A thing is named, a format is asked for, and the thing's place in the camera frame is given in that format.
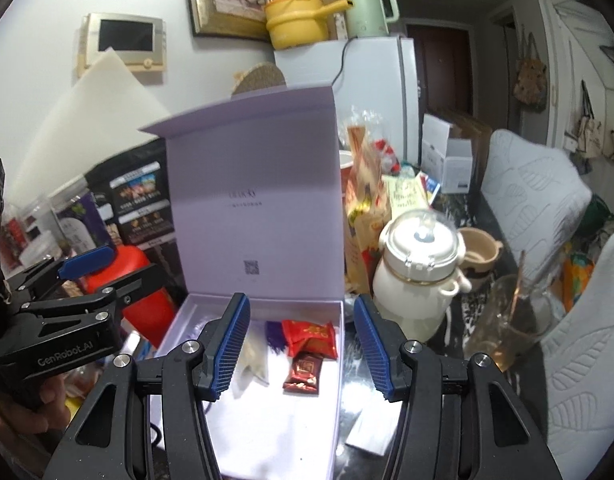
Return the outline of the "person's left hand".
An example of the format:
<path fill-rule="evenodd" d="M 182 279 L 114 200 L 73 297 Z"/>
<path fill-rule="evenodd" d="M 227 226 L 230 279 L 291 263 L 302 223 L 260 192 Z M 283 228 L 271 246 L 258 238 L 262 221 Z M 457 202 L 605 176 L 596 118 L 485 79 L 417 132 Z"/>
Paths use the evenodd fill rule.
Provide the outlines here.
<path fill-rule="evenodd" d="M 20 403 L 9 393 L 0 391 L 0 434 L 44 434 L 49 430 L 64 430 L 71 420 L 65 404 L 64 377 L 45 380 L 28 400 Z"/>

